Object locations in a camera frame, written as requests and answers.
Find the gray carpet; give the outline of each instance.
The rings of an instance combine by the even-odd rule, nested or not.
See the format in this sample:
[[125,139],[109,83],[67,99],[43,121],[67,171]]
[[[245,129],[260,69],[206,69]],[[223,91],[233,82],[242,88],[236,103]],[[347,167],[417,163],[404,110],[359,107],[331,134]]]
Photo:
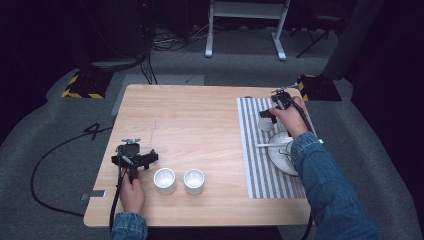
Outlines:
[[[203,82],[199,85],[287,86],[300,74],[321,73],[337,42],[331,35],[296,59],[310,39],[304,32],[289,37],[284,31],[282,43],[288,59],[282,62],[269,34],[270,29],[221,32],[215,36],[212,58],[204,57],[206,40],[200,39],[178,51],[153,51],[152,66],[157,76],[180,76],[173,78],[174,82],[158,78],[159,84],[181,84],[187,76],[201,76]],[[39,159],[94,123],[99,123],[101,129],[111,127],[128,79],[143,79],[140,68],[134,67],[114,74],[105,99],[62,98],[75,71],[58,79],[47,94],[48,103],[17,124],[0,147],[0,239],[109,238],[107,228],[88,228],[81,217],[51,211],[31,197],[30,177]],[[422,239],[405,184],[372,129],[350,102],[352,86],[346,80],[337,81],[336,86],[342,102],[307,103],[318,136],[351,179],[382,239]],[[34,181],[39,198],[57,208],[83,214],[87,202],[79,198],[94,185],[109,136],[110,130],[99,133],[95,140],[85,136],[48,155]],[[284,239],[300,239],[305,226],[279,229]]]

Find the striped mat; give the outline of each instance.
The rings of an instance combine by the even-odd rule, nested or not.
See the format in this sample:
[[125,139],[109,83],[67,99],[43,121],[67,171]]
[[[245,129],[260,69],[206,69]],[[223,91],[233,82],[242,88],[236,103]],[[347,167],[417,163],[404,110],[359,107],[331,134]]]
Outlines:
[[269,159],[266,148],[256,147],[257,144],[268,143],[274,134],[287,131],[282,124],[275,124],[269,132],[257,127],[259,112],[272,107],[271,99],[238,98],[237,106],[249,198],[305,198],[299,177],[278,169]]

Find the hand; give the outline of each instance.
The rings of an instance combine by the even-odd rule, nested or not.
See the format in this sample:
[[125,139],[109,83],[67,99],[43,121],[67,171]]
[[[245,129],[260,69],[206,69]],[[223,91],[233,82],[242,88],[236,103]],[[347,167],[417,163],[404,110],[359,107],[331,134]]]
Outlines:
[[[306,113],[305,102],[300,97],[293,97],[293,101],[302,107]],[[280,119],[280,122],[287,128],[292,135],[293,139],[296,139],[299,135],[308,131],[305,122],[300,116],[297,109],[290,105],[286,110],[280,110],[278,108],[271,108],[269,112]]]
[[146,195],[141,187],[139,179],[134,179],[132,184],[128,177],[129,173],[124,174],[121,187],[121,204],[124,208],[124,212],[132,212],[141,215],[143,211],[144,202],[146,201]]

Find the denim jacket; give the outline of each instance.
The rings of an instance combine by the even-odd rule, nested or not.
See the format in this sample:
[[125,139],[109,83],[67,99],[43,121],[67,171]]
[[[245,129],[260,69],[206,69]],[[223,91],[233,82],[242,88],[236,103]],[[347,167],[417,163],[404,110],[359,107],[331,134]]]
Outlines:
[[[291,156],[311,205],[316,239],[380,239],[349,180],[313,133],[304,133],[293,142]],[[147,225],[142,217],[134,213],[116,215],[113,240],[146,237]]]

